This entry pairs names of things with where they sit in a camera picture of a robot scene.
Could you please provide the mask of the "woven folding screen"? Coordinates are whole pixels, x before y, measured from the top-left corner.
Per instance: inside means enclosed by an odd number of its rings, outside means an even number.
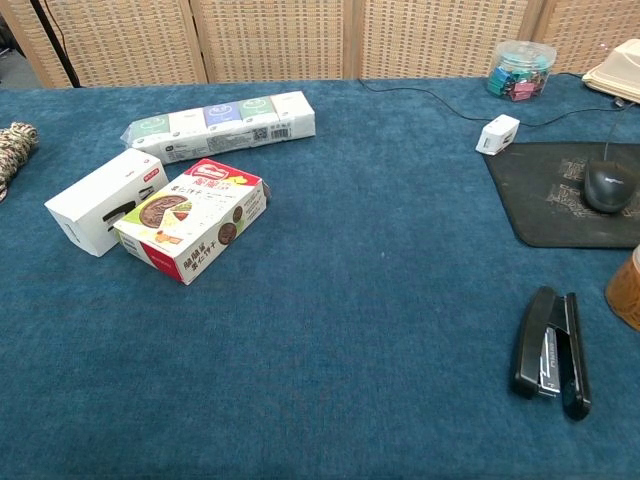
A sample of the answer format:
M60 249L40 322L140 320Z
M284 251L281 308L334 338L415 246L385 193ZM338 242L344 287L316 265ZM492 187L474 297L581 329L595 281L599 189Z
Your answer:
M584 72L640 38L640 0L47 0L84 86L483 76L509 39ZM29 0L0 0L37 78L71 83Z

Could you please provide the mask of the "blue table cloth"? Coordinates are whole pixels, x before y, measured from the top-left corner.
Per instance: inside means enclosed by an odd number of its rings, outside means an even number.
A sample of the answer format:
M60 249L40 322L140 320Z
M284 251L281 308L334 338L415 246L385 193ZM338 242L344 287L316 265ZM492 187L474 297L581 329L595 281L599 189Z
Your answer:
M0 89L39 146L0 203L0 480L640 480L640 333L603 290L623 251L514 235L475 144L640 142L640 108L571 76L529 103L480 78L301 82L314 138L232 152L268 210L192 284L74 246L45 202L136 119L286 83ZM577 295L592 395L510 387L536 291Z

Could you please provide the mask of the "small white adapter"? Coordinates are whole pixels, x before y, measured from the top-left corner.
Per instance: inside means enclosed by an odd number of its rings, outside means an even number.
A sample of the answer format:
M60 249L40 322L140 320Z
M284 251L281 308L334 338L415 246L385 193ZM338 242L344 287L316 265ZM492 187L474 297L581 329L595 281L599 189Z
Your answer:
M514 141L519 126L518 119L499 115L483 127L475 150L491 156L500 153Z

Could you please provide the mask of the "black tripod stand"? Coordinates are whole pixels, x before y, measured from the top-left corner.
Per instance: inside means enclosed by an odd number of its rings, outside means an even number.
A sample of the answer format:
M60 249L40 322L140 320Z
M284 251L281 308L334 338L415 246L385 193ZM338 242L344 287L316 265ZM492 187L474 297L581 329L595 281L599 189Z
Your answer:
M79 77L66 49L64 34L55 20L47 0L29 0L73 88L81 88Z

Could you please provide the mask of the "beige takeout container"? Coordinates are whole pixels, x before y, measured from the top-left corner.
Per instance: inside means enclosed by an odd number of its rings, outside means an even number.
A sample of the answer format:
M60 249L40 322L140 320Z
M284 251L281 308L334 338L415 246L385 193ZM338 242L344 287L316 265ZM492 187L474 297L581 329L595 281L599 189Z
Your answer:
M591 89L640 104L640 39L616 47L582 81Z

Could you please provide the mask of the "white stapler carton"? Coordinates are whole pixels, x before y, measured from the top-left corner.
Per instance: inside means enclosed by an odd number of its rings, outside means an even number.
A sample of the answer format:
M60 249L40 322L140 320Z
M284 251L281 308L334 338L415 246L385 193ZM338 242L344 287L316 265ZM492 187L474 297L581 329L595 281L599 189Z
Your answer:
M74 245L100 257L118 242L116 221L167 184L159 158L129 148L46 201L45 207Z

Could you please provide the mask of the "black mouse pad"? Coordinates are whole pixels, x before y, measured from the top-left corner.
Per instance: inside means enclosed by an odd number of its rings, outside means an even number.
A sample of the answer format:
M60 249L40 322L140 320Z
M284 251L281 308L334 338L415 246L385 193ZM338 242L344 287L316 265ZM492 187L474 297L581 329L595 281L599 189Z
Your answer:
M542 248L633 249L640 244L640 187L618 214L584 201L584 167L604 154L640 174L640 145L600 142L511 144L484 160L517 236Z

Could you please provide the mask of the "brown round lidded tub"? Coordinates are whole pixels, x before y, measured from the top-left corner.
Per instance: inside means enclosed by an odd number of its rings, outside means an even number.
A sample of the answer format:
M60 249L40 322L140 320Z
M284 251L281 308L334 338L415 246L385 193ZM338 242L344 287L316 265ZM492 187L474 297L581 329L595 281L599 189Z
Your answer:
M605 297L611 310L640 332L640 245L611 278Z

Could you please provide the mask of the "wrapped tissue multipack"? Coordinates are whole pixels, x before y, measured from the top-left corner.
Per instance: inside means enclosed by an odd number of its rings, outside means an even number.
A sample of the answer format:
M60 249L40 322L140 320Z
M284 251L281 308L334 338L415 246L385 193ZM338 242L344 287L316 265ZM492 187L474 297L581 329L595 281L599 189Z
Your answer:
M139 119L121 141L167 165L315 133L315 111L301 91L293 91Z

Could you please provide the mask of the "clear jar of binder clips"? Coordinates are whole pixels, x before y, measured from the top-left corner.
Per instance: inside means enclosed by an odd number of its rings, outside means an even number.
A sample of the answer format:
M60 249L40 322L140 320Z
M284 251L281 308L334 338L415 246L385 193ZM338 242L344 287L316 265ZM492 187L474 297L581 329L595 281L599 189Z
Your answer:
M488 92L514 102L539 96L556 56L556 49L547 44L524 40L499 43L487 77Z

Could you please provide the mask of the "black computer mouse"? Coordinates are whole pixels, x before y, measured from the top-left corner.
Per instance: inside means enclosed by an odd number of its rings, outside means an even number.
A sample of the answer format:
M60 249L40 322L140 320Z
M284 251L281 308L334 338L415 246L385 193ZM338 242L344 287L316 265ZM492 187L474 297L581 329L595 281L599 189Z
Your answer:
M634 173L618 162L592 161L587 164L583 195L586 204L600 213L621 212L633 199L636 188Z

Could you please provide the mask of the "black stapler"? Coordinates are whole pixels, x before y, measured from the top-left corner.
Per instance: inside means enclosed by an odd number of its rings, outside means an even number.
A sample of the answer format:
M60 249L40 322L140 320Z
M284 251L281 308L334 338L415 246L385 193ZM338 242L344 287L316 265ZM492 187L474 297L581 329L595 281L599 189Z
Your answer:
M576 421L591 411L592 395L582 342L577 295L537 291L520 322L510 387L516 394L559 396L565 414Z

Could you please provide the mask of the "red white cookie box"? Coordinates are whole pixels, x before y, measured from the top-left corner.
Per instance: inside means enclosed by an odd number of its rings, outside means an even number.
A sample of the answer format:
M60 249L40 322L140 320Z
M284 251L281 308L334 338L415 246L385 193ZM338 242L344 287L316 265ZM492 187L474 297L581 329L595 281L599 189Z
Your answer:
M204 158L116 221L133 256L188 285L265 210L256 175Z

